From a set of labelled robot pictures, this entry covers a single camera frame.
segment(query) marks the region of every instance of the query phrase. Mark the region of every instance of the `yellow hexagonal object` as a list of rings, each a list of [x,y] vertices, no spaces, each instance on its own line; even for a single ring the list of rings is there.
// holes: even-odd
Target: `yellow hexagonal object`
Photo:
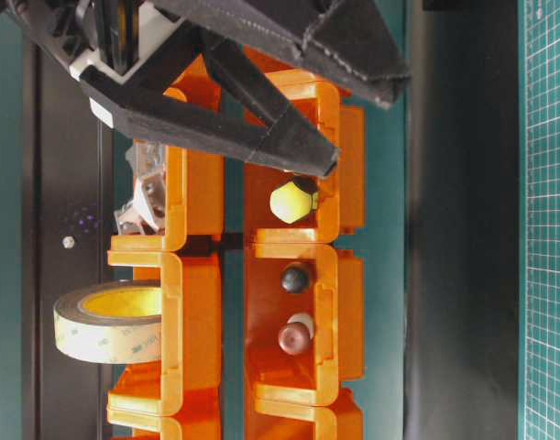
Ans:
[[[312,179],[296,178],[271,193],[269,207],[289,225],[303,219],[318,206],[318,187]]]

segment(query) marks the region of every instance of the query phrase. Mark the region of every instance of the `orange plastic bin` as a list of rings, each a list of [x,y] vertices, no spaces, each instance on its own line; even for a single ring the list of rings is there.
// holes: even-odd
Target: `orange plastic bin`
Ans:
[[[350,390],[329,407],[246,398],[246,440],[363,440],[363,413]]]
[[[202,57],[180,75],[166,94],[214,111],[220,105],[220,87],[209,78]],[[176,251],[183,248],[187,236],[218,239],[223,233],[224,158],[179,147],[166,147],[164,235],[113,236],[112,250]]]
[[[331,243],[365,225],[365,114],[344,105],[330,82],[302,70],[273,71],[268,78],[331,142],[341,148],[338,167],[316,178],[318,209],[288,225],[269,208],[269,196],[294,174],[245,165],[245,233],[258,243]]]
[[[186,400],[184,408],[171,417],[109,410],[108,422],[133,428],[131,437],[119,437],[120,440],[219,440],[221,414],[217,392],[190,393]]]
[[[307,290],[292,294],[281,274],[310,268]],[[245,369],[256,399],[327,406],[343,380],[364,372],[363,262],[351,251],[320,244],[253,244],[245,250]],[[310,348],[291,356],[278,332],[294,314],[313,318]]]
[[[108,411],[173,415],[189,391],[221,379],[218,257],[109,251],[108,264],[134,267],[135,279],[161,280],[161,361],[129,365],[108,394]]]

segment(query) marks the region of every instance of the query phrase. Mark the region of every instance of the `roll of tape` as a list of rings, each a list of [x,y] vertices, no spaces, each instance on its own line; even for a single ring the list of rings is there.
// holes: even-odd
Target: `roll of tape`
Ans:
[[[54,306],[56,346],[65,355],[102,364],[160,359],[158,281],[117,281],[73,291]]]

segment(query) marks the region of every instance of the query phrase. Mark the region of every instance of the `green cutting mat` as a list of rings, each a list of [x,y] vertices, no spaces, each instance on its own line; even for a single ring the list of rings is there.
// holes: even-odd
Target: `green cutting mat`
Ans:
[[[560,440],[560,0],[523,0],[521,439]]]

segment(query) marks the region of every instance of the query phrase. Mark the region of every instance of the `yellow tape core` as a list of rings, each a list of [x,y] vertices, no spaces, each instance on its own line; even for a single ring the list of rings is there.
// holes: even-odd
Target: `yellow tape core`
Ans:
[[[129,287],[103,291],[82,301],[82,308],[90,314],[122,318],[161,314],[161,288]]]

